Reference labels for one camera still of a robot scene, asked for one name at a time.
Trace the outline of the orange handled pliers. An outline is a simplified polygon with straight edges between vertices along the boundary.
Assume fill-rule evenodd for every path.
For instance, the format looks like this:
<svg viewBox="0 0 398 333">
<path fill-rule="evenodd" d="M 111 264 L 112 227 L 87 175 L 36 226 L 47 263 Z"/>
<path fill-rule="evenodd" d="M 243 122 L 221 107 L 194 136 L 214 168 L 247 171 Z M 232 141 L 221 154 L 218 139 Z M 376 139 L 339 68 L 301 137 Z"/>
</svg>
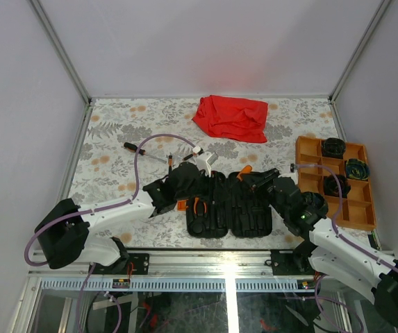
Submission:
<svg viewBox="0 0 398 333">
<path fill-rule="evenodd" d="M 195 219 L 206 218 L 208 216 L 207 202 L 200 197 L 196 197 L 193 202 L 192 212 Z"/>
</svg>

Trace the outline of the chrome claw hammer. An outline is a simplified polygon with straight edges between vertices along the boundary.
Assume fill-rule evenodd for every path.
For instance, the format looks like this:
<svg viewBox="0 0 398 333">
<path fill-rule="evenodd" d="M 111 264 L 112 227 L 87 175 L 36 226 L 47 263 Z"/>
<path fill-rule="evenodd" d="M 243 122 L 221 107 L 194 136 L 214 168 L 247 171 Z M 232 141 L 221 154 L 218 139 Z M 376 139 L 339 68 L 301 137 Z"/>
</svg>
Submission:
<svg viewBox="0 0 398 333">
<path fill-rule="evenodd" d="M 212 171 L 210 175 L 210 200 L 212 204 L 220 203 L 225 195 L 225 176 L 218 171 Z"/>
</svg>

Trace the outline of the black plastic tool case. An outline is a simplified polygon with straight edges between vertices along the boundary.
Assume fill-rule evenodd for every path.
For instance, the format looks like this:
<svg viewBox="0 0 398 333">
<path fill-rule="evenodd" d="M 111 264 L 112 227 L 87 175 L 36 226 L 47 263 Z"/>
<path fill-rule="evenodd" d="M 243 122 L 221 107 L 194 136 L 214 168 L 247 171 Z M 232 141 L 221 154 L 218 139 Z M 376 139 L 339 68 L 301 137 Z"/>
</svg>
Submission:
<svg viewBox="0 0 398 333">
<path fill-rule="evenodd" d="M 185 211 L 186 228 L 190 236 L 201 239 L 219 239 L 231 233 L 237 238 L 266 237 L 272 233 L 272 208 L 266 200 L 258 198 L 246 185 L 239 181 L 237 173 L 225 176 L 225 195 L 220 203 L 210 200 L 210 176 L 204 177 L 208 185 L 204 196 L 208 216 L 193 217 L 194 198 L 188 199 Z"/>
</svg>

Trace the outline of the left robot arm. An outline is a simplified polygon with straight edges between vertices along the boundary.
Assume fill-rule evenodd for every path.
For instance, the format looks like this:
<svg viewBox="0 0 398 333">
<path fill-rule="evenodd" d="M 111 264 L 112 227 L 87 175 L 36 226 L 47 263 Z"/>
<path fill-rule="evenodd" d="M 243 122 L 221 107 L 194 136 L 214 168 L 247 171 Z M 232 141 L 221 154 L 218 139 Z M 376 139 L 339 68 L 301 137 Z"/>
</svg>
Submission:
<svg viewBox="0 0 398 333">
<path fill-rule="evenodd" d="M 182 162 L 166 178 L 145 185 L 135 198 L 91 205 L 77 205 L 70 198 L 60 201 L 35 229 L 44 263 L 56 270 L 81 258 L 112 273 L 124 272 L 128 256 L 115 232 L 125 223 L 165 214 L 178 201 L 198 196 L 204 175 L 195 164 Z"/>
</svg>

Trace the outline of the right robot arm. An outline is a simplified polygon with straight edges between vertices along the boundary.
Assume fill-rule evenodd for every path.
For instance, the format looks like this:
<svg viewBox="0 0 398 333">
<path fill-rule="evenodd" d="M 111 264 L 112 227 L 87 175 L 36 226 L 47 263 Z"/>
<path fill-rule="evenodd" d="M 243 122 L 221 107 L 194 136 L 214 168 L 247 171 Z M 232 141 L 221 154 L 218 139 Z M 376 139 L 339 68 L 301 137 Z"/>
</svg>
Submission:
<svg viewBox="0 0 398 333">
<path fill-rule="evenodd" d="M 291 177 L 278 170 L 245 169 L 238 180 L 267 200 L 292 234 L 302 237 L 293 256 L 300 273 L 329 275 L 369 300 L 378 314 L 398 329 L 398 259 L 366 246 L 338 229 L 319 202 L 310 200 Z"/>
</svg>

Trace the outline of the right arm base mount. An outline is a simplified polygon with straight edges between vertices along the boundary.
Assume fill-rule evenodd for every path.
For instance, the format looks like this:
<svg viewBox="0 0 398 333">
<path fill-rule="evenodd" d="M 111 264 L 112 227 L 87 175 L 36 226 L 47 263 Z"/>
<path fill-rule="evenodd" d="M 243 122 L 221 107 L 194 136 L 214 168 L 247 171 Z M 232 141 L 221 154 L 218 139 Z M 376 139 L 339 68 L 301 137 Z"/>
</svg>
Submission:
<svg viewBox="0 0 398 333">
<path fill-rule="evenodd" d="M 271 250 L 270 259 L 273 274 L 277 276 L 302 276 L 314 275 L 318 272 L 322 275 L 328 275 L 329 273 L 314 269 L 310 264 L 310 257 L 316 249 Z"/>
</svg>

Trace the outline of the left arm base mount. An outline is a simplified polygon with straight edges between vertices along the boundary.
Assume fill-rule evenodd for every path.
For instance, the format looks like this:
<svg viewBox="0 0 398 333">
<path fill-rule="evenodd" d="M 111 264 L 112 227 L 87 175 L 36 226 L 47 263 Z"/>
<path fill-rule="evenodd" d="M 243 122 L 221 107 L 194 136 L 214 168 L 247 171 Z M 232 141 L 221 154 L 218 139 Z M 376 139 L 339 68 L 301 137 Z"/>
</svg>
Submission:
<svg viewBox="0 0 398 333">
<path fill-rule="evenodd" d="M 149 253 L 129 253 L 127 259 L 120 258 L 110 266 L 96 264 L 94 275 L 147 275 L 149 272 Z"/>
</svg>

